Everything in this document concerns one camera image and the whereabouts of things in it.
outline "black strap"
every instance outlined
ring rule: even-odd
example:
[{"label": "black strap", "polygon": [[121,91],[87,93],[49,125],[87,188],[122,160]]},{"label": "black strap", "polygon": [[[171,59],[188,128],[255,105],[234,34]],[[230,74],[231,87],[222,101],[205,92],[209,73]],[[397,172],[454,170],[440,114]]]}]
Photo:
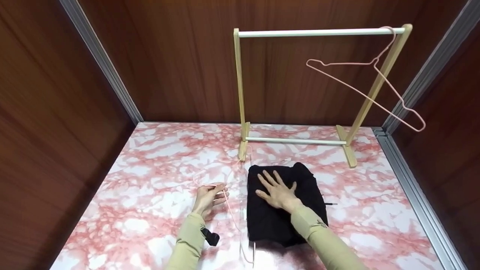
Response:
[{"label": "black strap", "polygon": [[209,245],[216,246],[218,244],[220,236],[217,233],[211,233],[207,228],[202,228],[202,233]]}]

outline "sleeve cuff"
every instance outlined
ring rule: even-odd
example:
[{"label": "sleeve cuff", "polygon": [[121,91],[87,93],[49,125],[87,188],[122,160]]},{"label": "sleeve cuff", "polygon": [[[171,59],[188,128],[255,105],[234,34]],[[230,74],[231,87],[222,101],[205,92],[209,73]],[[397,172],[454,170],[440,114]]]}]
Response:
[{"label": "sleeve cuff", "polygon": [[205,242],[205,236],[201,229],[205,227],[205,221],[197,213],[190,213],[180,228],[177,241],[183,241],[194,247],[199,253]]},{"label": "sleeve cuff", "polygon": [[295,230],[305,239],[312,234],[310,228],[324,224],[323,220],[306,206],[298,207],[293,211],[291,222]]}]

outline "person's left hand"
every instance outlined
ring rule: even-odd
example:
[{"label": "person's left hand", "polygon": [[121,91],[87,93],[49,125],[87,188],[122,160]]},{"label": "person's left hand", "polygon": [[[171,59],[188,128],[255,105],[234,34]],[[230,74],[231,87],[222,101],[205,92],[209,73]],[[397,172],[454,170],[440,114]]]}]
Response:
[{"label": "person's left hand", "polygon": [[212,207],[227,201],[227,197],[230,193],[227,192],[228,188],[225,184],[219,184],[215,186],[201,186],[197,189],[197,199],[193,205],[192,213],[197,213],[205,219],[212,212]]}]

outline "clothes rack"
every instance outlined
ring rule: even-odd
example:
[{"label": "clothes rack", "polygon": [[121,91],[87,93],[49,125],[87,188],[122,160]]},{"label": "clothes rack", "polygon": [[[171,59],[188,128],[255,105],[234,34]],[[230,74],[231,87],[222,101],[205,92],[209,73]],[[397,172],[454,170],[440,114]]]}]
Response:
[{"label": "clothes rack", "polygon": [[[387,77],[390,73],[398,55],[400,54],[403,46],[405,45],[408,36],[412,31],[413,26],[411,24],[405,24],[400,28],[393,28],[397,37],[391,46],[385,61],[380,69],[382,74]],[[233,29],[233,41],[235,47],[235,62],[237,68],[237,83],[240,105],[240,122],[241,122],[241,141],[239,146],[238,157],[241,161],[245,161],[247,144],[249,141],[261,141],[261,142],[277,142],[277,143],[303,143],[303,144],[321,144],[321,145],[334,145],[341,146],[344,150],[347,162],[350,168],[357,166],[357,159],[355,158],[354,151],[351,147],[353,138],[355,137],[358,129],[360,128],[365,116],[367,115],[372,101],[366,99],[355,118],[350,131],[336,125],[336,130],[340,140],[321,140],[321,139],[288,139],[288,138],[268,138],[268,137],[251,137],[250,122],[245,121],[245,106],[243,100],[243,79],[241,71],[241,53],[240,53],[240,38],[254,38],[254,37],[318,37],[318,36],[358,36],[358,35],[391,35],[392,31],[385,28],[358,28],[358,29],[325,29],[325,30],[288,30],[288,31],[243,31],[238,28]],[[377,75],[369,93],[368,97],[375,100],[378,95],[384,79]]]}]

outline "wooden wall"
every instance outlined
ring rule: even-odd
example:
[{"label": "wooden wall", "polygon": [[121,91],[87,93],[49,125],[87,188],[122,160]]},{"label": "wooden wall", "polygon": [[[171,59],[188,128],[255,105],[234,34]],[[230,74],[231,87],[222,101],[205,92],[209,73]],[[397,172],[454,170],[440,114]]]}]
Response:
[{"label": "wooden wall", "polygon": [[58,1],[0,1],[0,40],[0,269],[48,269],[134,126]]},{"label": "wooden wall", "polygon": [[469,269],[480,268],[479,48],[480,25],[416,105],[427,128],[393,134]]},{"label": "wooden wall", "polygon": [[[413,34],[390,73],[403,92],[465,0],[80,0],[147,121],[239,122],[232,32],[399,27]],[[391,37],[242,39],[246,119],[350,125],[362,97],[305,66],[309,58],[370,61]],[[326,68],[368,92],[373,69]],[[384,88],[379,101],[397,99]],[[372,110],[365,125],[386,119]]]}]

